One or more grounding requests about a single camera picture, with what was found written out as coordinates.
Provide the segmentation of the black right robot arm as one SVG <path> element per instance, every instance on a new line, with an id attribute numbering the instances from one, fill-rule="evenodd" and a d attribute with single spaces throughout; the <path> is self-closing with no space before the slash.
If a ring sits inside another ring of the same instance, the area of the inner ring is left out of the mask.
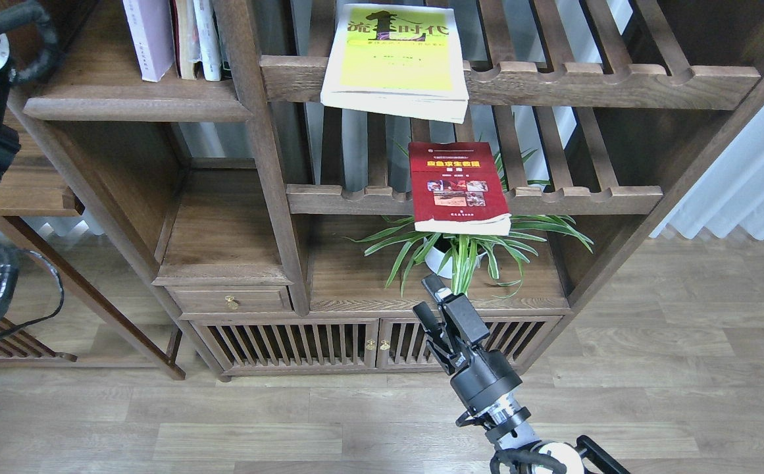
<path id="1" fill-rule="evenodd" d="M 478 425 L 495 447 L 490 471 L 507 465 L 511 473 L 589 473 L 590 461 L 602 473 L 626 473 L 610 453 L 590 437 L 581 435 L 575 445 L 541 439 L 527 423 L 531 413 L 520 405 L 515 393 L 521 378 L 506 357 L 487 350 L 481 342 L 490 331 L 464 294 L 454 294 L 436 274 L 422 279 L 443 316 L 437 321 L 427 303 L 413 307 L 426 333 L 428 346 L 465 411 L 458 427 Z"/>

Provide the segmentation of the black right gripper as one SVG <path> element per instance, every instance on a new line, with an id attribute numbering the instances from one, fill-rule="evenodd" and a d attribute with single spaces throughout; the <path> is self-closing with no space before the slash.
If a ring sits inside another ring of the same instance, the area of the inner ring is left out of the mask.
<path id="1" fill-rule="evenodd" d="M 439 321 L 426 302 L 413 307 L 428 347 L 451 376 L 451 387 L 469 415 L 478 416 L 516 390 L 521 378 L 503 354 L 487 351 L 479 343 L 489 336 L 489 329 L 465 294 L 453 294 L 436 274 L 424 277 L 422 285 L 443 316 Z"/>

